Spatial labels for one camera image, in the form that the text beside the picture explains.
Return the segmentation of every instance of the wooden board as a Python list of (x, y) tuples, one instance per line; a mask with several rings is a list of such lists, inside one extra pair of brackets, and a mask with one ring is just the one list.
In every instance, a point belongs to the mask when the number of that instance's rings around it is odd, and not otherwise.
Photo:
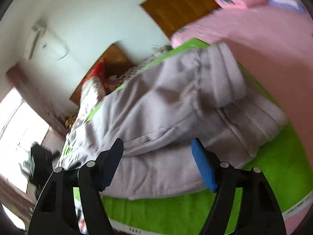
[[(128, 57), (115, 45), (112, 44), (99, 59), (93, 64), (86, 75), (95, 67), (96, 63), (101, 60), (105, 60), (105, 76), (122, 75), (134, 64), (128, 59)], [(70, 100), (79, 106), (80, 94), (82, 88), (82, 82), (79, 83), (74, 93), (70, 97)]]
[(141, 6), (168, 37), (219, 7), (214, 0), (147, 0)]

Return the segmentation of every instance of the silver screw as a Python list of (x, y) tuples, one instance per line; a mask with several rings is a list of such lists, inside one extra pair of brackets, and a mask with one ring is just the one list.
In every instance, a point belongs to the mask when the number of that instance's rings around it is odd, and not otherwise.
[(96, 165), (96, 163), (94, 161), (87, 162), (87, 167), (89, 167), (89, 168), (94, 167), (95, 165)]
[(254, 167), (254, 168), (253, 168), (253, 171), (256, 172), (256, 173), (261, 173), (261, 169), (258, 168), (258, 167)]
[(228, 162), (221, 162), (220, 166), (223, 168), (228, 168), (229, 164), (228, 164)]
[(56, 167), (55, 169), (54, 169), (54, 172), (55, 173), (59, 173), (59, 172), (61, 172), (62, 171), (62, 167)]

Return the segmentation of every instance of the gray fabric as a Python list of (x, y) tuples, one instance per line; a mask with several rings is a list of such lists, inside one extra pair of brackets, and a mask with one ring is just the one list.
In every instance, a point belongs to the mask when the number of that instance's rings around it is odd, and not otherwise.
[(190, 144), (198, 137), (220, 160), (241, 167), (286, 124), (282, 111), (248, 88), (225, 43), (169, 57), (105, 97), (71, 132), (67, 169), (94, 160), (116, 138), (125, 151), (105, 195), (167, 197), (204, 189)]

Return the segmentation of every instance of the green mat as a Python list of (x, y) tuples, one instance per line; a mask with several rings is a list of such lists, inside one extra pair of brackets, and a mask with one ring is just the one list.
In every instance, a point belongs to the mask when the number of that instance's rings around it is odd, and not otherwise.
[[(144, 70), (157, 65), (166, 57), (192, 48), (205, 48), (208, 44), (192, 39), (169, 51), (162, 58), (147, 65)], [(307, 161), (300, 139), (289, 123), (271, 142), (259, 150), (255, 160), (245, 166), (250, 170), (258, 166), (268, 179), (281, 211), (284, 212), (313, 189), (313, 172)], [(78, 190), (74, 196), (79, 199)], [(198, 234), (212, 206), (215, 194), (209, 190), (166, 199), (129, 201), (102, 197), (109, 218), (131, 227), (167, 235)], [(233, 210), (226, 233), (234, 230), (240, 206), (241, 190), (236, 191)]]

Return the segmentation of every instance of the red object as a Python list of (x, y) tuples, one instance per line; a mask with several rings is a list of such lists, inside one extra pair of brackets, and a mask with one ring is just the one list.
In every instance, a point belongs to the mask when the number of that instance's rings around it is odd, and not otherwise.
[(84, 79), (82, 80), (82, 83), (84, 84), (87, 80), (89, 80), (92, 77), (99, 77), (102, 82), (105, 82), (105, 61), (104, 59), (97, 62), (95, 67), (88, 73)]

